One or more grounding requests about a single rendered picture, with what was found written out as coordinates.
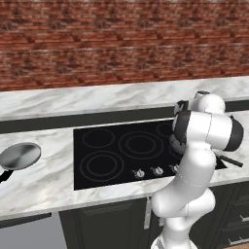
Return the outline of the dark drawer front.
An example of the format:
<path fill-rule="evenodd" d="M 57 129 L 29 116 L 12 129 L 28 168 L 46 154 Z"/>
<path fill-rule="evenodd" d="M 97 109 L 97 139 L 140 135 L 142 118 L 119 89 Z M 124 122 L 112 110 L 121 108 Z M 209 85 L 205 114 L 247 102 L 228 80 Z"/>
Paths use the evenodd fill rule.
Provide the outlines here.
<path fill-rule="evenodd" d="M 239 237 L 249 238 L 249 226 L 222 230 L 218 241 L 218 249 L 232 247 L 229 244 L 229 239 L 235 241 L 238 240 Z"/>
<path fill-rule="evenodd" d="M 229 228 L 249 225 L 249 222 L 241 222 L 239 215 L 249 217 L 249 182 L 238 185 L 238 191 L 231 203 L 231 214 L 227 223 Z"/>

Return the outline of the dark cupboard door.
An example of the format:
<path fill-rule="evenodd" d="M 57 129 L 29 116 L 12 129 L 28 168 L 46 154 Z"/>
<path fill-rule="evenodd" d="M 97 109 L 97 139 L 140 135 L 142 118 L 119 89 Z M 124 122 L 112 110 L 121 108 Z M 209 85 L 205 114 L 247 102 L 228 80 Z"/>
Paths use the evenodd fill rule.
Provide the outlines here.
<path fill-rule="evenodd" d="M 210 190 L 216 198 L 215 208 L 197 220 L 190 230 L 190 239 L 197 249 L 214 249 L 211 244 L 229 205 L 234 186 L 216 186 Z"/>
<path fill-rule="evenodd" d="M 67 249 L 148 249 L 147 198 L 59 212 Z"/>

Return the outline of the black glass hob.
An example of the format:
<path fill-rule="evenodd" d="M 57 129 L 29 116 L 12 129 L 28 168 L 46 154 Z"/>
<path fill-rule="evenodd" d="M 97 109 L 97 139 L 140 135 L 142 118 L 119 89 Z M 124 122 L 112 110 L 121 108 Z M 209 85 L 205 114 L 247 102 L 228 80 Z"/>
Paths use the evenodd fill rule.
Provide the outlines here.
<path fill-rule="evenodd" d="M 74 189 L 76 191 L 175 175 L 180 163 L 170 152 L 172 121 L 117 124 L 73 131 Z M 153 169 L 163 169 L 156 176 Z M 142 169 L 143 179 L 133 171 Z"/>

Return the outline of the grey dishwasher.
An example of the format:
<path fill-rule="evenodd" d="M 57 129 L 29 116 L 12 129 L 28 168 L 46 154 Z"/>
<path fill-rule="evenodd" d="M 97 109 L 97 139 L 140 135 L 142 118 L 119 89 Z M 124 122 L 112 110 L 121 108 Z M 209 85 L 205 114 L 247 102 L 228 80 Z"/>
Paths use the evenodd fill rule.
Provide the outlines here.
<path fill-rule="evenodd" d="M 43 220 L 0 229 L 0 249 L 67 249 L 58 213 Z"/>

